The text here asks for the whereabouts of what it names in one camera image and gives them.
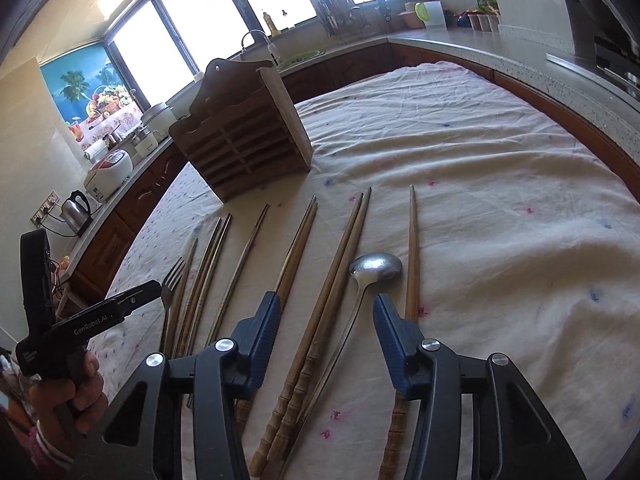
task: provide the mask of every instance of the rice cooker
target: rice cooker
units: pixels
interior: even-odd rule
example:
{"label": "rice cooker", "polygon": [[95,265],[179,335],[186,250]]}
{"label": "rice cooker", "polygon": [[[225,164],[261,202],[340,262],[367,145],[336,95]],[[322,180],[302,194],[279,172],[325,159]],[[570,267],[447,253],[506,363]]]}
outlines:
{"label": "rice cooker", "polygon": [[158,142],[161,142],[169,136],[169,126],[178,119],[166,103],[158,103],[143,113],[140,120],[154,133]]}
{"label": "rice cooker", "polygon": [[132,171],[133,164],[129,153],[125,150],[114,150],[89,170],[84,180],[84,188],[98,202],[106,202]]}

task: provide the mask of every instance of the faucet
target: faucet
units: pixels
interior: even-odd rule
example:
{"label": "faucet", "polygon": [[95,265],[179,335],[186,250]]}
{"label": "faucet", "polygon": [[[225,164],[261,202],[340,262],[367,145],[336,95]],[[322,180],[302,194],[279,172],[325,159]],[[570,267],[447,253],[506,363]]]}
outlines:
{"label": "faucet", "polygon": [[264,39],[267,40],[267,50],[269,51],[269,54],[271,55],[271,59],[273,60],[274,65],[278,66],[278,60],[280,59],[280,53],[278,52],[278,48],[275,46],[275,44],[271,43],[271,40],[264,33],[264,31],[258,30],[257,28],[252,28],[248,33],[246,33],[242,37],[242,40],[240,40],[240,47],[242,47],[242,50],[240,52],[241,53],[242,52],[246,52],[246,47],[244,46],[244,38],[246,38],[252,32],[258,32],[259,34],[264,36]]}

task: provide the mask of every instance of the kettle handle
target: kettle handle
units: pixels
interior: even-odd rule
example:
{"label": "kettle handle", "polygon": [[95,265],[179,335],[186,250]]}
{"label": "kettle handle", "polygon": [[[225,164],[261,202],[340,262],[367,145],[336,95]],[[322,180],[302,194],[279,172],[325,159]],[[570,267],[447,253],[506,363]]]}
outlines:
{"label": "kettle handle", "polygon": [[75,190],[69,197],[69,200],[73,200],[74,202],[77,203],[78,201],[76,200],[76,198],[82,199],[82,201],[86,204],[86,209],[84,210],[84,212],[87,213],[89,216],[91,216],[91,206],[89,206],[89,201],[84,196],[84,193],[82,193],[81,191]]}

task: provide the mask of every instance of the blue gripper pad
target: blue gripper pad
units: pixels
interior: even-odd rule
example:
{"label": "blue gripper pad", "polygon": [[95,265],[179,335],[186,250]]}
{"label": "blue gripper pad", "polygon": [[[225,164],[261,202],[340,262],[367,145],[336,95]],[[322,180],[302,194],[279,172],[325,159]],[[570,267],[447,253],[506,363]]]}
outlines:
{"label": "blue gripper pad", "polygon": [[231,339],[238,343],[238,360],[232,383],[240,398],[249,398],[262,386],[280,325],[280,298],[267,292],[255,316],[236,324]]}
{"label": "blue gripper pad", "polygon": [[420,328],[399,316],[387,294],[378,295],[373,304],[373,324],[393,386],[406,400],[423,398],[431,388],[432,374],[418,352],[424,339]]}

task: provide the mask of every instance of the silver screw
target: silver screw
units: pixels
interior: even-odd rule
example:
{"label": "silver screw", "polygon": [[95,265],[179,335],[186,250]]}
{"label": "silver screw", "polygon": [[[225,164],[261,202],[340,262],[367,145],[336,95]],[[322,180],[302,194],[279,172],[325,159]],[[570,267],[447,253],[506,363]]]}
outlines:
{"label": "silver screw", "polygon": [[420,343],[422,348],[429,352],[435,352],[438,348],[440,348],[440,342],[437,339],[427,338],[422,343]]}
{"label": "silver screw", "polygon": [[220,339],[216,341],[216,350],[226,352],[234,347],[234,342],[231,339]]}
{"label": "silver screw", "polygon": [[164,357],[162,357],[162,354],[151,354],[146,358],[146,365],[158,366],[162,363],[162,361],[164,361]]}
{"label": "silver screw", "polygon": [[498,366],[506,366],[509,364],[509,358],[505,354],[494,354],[491,356],[491,361],[494,362],[494,365]]}

